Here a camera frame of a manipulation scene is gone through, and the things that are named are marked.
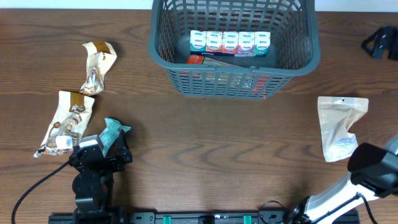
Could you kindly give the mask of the beige paper pouch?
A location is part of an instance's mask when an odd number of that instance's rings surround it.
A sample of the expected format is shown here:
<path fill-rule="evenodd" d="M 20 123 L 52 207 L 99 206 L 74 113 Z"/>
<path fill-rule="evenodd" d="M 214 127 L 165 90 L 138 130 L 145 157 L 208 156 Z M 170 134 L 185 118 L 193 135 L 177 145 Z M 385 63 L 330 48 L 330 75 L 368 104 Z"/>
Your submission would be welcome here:
<path fill-rule="evenodd" d="M 352 125 L 368 112 L 367 98 L 319 96 L 317 100 L 322 150 L 327 162 L 350 157 L 358 147 Z"/>

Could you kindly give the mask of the orange spaghetti packet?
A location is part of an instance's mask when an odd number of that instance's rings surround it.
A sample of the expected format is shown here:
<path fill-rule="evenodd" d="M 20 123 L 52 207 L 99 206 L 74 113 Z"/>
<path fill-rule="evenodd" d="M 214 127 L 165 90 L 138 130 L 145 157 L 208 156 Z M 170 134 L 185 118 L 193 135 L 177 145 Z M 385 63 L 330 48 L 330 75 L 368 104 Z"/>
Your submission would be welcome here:
<path fill-rule="evenodd" d="M 203 64 L 214 67 L 240 67 L 201 55 L 189 56 L 186 63 Z M 221 73 L 221 75 L 209 73 L 204 77 L 200 72 L 193 72 L 192 78 L 194 81 L 193 94 L 199 93 L 199 79 L 202 79 L 202 81 L 205 81 L 205 95 L 212 94 L 216 96 L 225 95 L 239 97 L 256 96 L 262 91 L 269 79 L 268 76 L 256 78 L 256 75 L 246 75 L 243 77 L 242 73 L 237 73 L 237 75 L 231 75 L 231 73 Z"/>

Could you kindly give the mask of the multicolour tissue pack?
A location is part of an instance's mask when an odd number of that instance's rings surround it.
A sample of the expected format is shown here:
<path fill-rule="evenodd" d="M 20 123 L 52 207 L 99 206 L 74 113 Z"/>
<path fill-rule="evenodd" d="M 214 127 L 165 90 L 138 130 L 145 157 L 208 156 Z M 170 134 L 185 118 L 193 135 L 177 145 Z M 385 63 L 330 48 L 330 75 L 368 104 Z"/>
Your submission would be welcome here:
<path fill-rule="evenodd" d="M 266 31 L 199 31 L 190 32 L 190 53 L 234 57 L 263 57 L 271 46 Z"/>

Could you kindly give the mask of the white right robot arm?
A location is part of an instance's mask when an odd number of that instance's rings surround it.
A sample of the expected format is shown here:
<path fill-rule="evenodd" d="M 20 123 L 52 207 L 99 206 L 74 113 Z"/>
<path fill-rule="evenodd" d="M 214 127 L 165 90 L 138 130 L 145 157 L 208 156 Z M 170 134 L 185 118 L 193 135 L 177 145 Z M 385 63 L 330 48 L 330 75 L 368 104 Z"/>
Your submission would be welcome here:
<path fill-rule="evenodd" d="M 373 223 L 369 202 L 397 196 L 397 136 L 384 148 L 360 144 L 348 161 L 348 172 L 331 187 L 298 204 L 285 223 L 349 222 L 344 214 L 364 204 Z"/>

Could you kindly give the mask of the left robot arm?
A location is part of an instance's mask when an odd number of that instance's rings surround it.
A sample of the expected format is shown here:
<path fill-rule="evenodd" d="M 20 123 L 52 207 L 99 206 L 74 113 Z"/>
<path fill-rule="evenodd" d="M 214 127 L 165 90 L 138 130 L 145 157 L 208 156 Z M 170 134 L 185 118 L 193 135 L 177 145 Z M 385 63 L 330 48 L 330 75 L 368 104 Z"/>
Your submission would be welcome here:
<path fill-rule="evenodd" d="M 111 205 L 113 174 L 123 171 L 125 165 L 132 162 L 123 130 L 116 140 L 116 150 L 115 155 L 105 157 L 98 135 L 82 139 L 73 148 L 69 164 L 79 172 L 72 183 L 77 205 L 72 215 L 73 223 L 129 223 L 124 209 Z"/>

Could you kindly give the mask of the teal snack packet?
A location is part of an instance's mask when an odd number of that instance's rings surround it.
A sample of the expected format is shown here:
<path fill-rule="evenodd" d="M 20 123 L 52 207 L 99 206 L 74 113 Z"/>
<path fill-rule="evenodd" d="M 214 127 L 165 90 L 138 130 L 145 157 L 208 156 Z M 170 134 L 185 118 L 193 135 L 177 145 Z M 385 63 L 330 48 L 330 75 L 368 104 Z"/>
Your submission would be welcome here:
<path fill-rule="evenodd" d="M 122 125 L 120 121 L 113 118 L 105 118 L 104 120 L 106 127 L 99 137 L 103 143 L 103 155 L 106 157 L 110 147 L 117 140 L 120 131 L 123 130 L 126 133 L 131 127 Z"/>

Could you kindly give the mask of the beige brown snack bag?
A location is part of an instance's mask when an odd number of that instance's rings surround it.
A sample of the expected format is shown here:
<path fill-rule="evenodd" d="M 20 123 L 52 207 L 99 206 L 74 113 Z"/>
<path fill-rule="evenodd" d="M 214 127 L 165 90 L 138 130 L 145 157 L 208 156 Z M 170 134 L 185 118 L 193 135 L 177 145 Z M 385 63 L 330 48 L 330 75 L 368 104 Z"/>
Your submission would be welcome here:
<path fill-rule="evenodd" d="M 72 152 L 83 137 L 94 102 L 95 99 L 89 96 L 60 91 L 57 110 L 34 157 Z"/>

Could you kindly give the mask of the grey plastic basket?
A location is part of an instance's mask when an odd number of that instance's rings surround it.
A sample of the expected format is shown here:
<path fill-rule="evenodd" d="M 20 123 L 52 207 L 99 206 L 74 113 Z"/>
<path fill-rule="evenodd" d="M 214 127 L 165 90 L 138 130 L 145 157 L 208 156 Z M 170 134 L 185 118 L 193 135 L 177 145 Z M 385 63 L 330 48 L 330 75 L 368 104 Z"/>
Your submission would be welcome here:
<path fill-rule="evenodd" d="M 190 33 L 264 31 L 263 57 L 219 55 L 216 65 L 189 64 Z M 314 0 L 154 0 L 149 53 L 187 96 L 266 99 L 320 60 Z"/>

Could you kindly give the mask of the crumpled beige snack bag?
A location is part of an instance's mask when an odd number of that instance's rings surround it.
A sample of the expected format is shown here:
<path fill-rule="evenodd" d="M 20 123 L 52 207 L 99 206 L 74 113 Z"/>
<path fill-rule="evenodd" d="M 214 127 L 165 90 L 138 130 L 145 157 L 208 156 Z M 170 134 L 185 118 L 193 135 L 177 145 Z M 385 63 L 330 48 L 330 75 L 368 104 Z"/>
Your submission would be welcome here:
<path fill-rule="evenodd" d="M 86 80 L 80 93 L 86 96 L 97 95 L 104 90 L 104 76 L 113 66 L 117 54 L 113 46 L 103 40 L 83 44 L 87 51 Z"/>

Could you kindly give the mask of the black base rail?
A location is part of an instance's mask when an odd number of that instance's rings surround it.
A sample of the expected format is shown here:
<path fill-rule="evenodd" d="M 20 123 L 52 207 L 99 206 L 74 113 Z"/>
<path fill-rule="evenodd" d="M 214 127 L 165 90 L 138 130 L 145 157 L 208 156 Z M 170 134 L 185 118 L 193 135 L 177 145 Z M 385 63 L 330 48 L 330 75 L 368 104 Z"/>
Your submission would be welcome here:
<path fill-rule="evenodd" d="M 263 210 L 254 213 L 153 213 L 137 212 L 127 218 L 130 224 L 258 224 L 281 223 L 288 212 L 282 210 Z M 72 224 L 72 215 L 51 215 L 49 224 Z M 360 224 L 357 210 L 346 212 L 338 217 L 333 224 Z"/>

